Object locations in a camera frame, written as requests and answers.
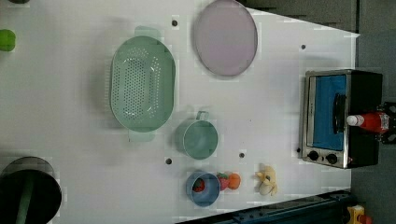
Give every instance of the colander handle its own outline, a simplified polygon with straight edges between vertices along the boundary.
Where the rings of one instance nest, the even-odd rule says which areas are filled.
[[[129,142],[150,142],[154,139],[155,133],[138,133],[132,130],[128,130]]]
[[[134,36],[140,35],[148,36],[157,40],[161,39],[161,33],[159,30],[147,26],[137,26],[134,29]]]
[[[197,114],[198,120],[207,120],[209,119],[209,113],[206,111],[199,111]]]

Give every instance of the blue bowl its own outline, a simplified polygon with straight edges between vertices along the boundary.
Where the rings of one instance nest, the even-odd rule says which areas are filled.
[[[205,182],[205,188],[201,192],[192,190],[195,181],[201,178]],[[207,207],[214,203],[220,194],[220,182],[215,175],[204,171],[196,171],[190,175],[186,184],[187,195],[198,206]]]

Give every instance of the oven knob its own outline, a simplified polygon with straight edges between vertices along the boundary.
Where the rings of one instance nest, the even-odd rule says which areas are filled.
[[[329,156],[327,156],[326,160],[329,162],[329,164],[336,164],[338,161],[337,156],[334,154],[330,154]]]
[[[309,159],[316,161],[319,158],[319,154],[316,151],[311,151],[308,154]]]

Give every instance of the white table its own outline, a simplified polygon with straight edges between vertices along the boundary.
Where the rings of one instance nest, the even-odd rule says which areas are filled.
[[[53,223],[172,223],[350,187],[350,171],[304,162],[295,149],[305,71],[353,68],[356,36],[250,10],[256,58],[241,76],[221,79],[191,43],[191,25],[209,2],[1,2],[0,28],[16,33],[17,47],[0,52],[0,169],[21,156],[52,164],[64,194]],[[149,143],[128,142],[107,97],[112,56],[137,25],[160,29],[177,60],[174,112]],[[195,161],[172,139],[200,109],[210,113],[220,143],[214,156]],[[276,169],[274,197],[255,190],[260,164]],[[185,181],[197,169],[237,172],[241,187],[196,207]]]

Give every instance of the pink plate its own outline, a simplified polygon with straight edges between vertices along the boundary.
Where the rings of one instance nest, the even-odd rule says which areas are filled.
[[[217,75],[236,76],[253,62],[257,29],[250,13],[234,0],[218,0],[201,13],[194,27],[202,63]]]

